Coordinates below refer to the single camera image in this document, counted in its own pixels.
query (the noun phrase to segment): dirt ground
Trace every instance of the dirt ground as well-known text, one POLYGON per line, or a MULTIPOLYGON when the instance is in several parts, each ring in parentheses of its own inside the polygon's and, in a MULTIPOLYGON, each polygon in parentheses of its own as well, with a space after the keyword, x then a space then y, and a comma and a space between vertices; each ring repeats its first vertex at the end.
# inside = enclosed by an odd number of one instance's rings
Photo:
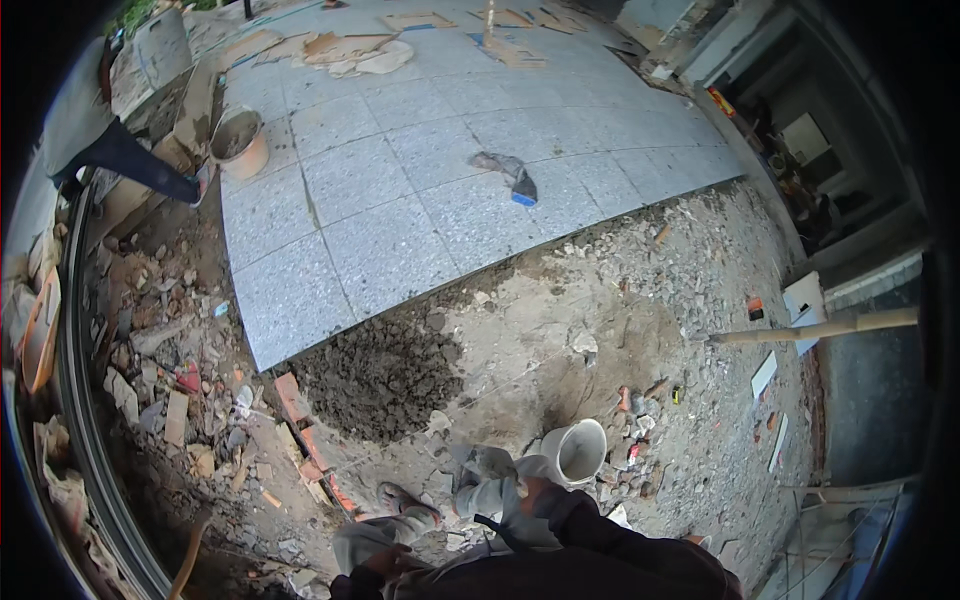
MULTIPOLYGON (((787 322, 780 300, 786 250, 756 192, 743 182, 532 249, 264 373, 254 370, 236 312, 216 195, 198 211, 168 201, 135 235, 119 242, 122 262, 139 266, 152 259, 161 273, 156 279, 177 284, 166 300, 156 288, 133 296, 133 331, 195 314, 157 352, 171 368, 197 361, 204 389, 200 401, 191 401, 185 441, 212 450, 213 473, 201 473, 195 456, 164 442, 161 426, 127 425, 107 395, 105 419, 134 513, 169 572, 179 568, 193 516, 202 506, 213 508, 192 580, 208 592, 256 595, 307 567, 328 583, 338 572, 330 537, 348 519, 383 514, 374 494, 384 480, 442 510, 443 530, 416 546, 425 560, 441 562, 484 535, 451 511, 445 476, 455 474, 456 465, 450 444, 498 445, 518 457, 536 452, 554 427, 593 418, 607 430, 609 460, 622 463, 637 432, 633 418, 615 409, 621 386, 643 391, 667 379, 665 391, 646 406, 656 425, 641 437, 645 455, 624 470, 605 465, 583 488, 604 514, 623 504, 631 525, 646 535, 711 535, 715 554, 737 540, 729 567, 747 589, 780 547, 795 512, 792 497, 778 487, 819 477, 822 413, 814 359, 801 360, 787 344, 714 347, 691 340, 698 332, 787 322), (670 230, 658 242, 666 225, 670 230), (156 260, 161 245, 167 251, 156 260), (765 320, 748 321, 749 296, 763 299, 765 320), (176 298, 180 304, 169 312, 176 298), (223 300, 227 314, 213 316, 223 300), (585 340, 595 341, 595 356, 575 351, 585 340), (750 378, 770 351, 777 374, 763 401, 755 402, 750 378), (340 491, 356 504, 350 511, 318 503, 285 456, 275 432, 284 413, 274 385, 285 372, 294 374, 315 414, 318 449, 340 491), (244 385, 258 398, 247 417, 235 408, 244 385), (682 386, 679 404, 671 400, 674 386, 682 386), (434 409, 451 424, 428 438, 434 409), (771 474, 778 429, 767 422, 774 413, 789 426, 771 474)), ((111 356, 144 411, 151 403, 143 395, 145 356, 122 340, 111 356), (119 345, 130 356, 125 365, 117 365, 124 353, 119 345)), ((156 353, 154 359, 163 362, 156 353)), ((156 399, 166 397, 157 387, 156 399)), ((164 406, 158 416, 165 415, 164 406)))

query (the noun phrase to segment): worker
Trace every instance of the worker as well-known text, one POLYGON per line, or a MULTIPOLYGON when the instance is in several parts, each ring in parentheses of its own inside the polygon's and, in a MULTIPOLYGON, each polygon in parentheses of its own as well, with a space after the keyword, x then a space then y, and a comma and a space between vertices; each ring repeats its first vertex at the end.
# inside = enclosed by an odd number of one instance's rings
POLYGON ((503 512, 497 536, 441 566, 411 556, 410 544, 438 529, 441 514, 393 483, 379 500, 391 516, 351 523, 333 538, 343 574, 333 600, 441 598, 710 598, 741 600, 735 575, 686 540, 652 539, 600 516, 582 491, 550 481, 543 456, 516 461, 527 486, 464 478, 456 512, 503 512))
POLYGON ((41 149, 47 176, 64 198, 72 199, 80 191, 77 171, 102 167, 199 206, 214 169, 204 165, 196 176, 181 175, 127 131, 110 109, 110 65, 115 58, 109 43, 97 37, 60 87, 43 121, 41 149))

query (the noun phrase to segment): shoe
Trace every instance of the shoe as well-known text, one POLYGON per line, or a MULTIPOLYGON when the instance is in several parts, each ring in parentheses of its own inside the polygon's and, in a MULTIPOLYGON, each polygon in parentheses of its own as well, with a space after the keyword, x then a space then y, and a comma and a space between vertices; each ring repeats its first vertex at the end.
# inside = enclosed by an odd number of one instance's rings
POLYGON ((433 520, 438 526, 440 526, 440 522, 443 520, 443 517, 440 515, 440 511, 432 506, 423 504, 396 483, 390 483, 389 481, 381 483, 376 488, 376 495, 379 498, 380 504, 383 506, 383 508, 390 511, 390 514, 393 516, 402 514, 403 511, 407 510, 408 508, 422 506, 426 510, 430 511, 430 514, 433 515, 433 520))
POLYGON ((209 162, 204 163, 200 169, 197 170, 197 175, 193 179, 197 181, 200 185, 200 193, 197 201, 190 205, 191 208, 197 208, 204 201, 206 197, 206 191, 210 189, 210 182, 213 181, 213 177, 217 174, 217 165, 211 165, 209 162))

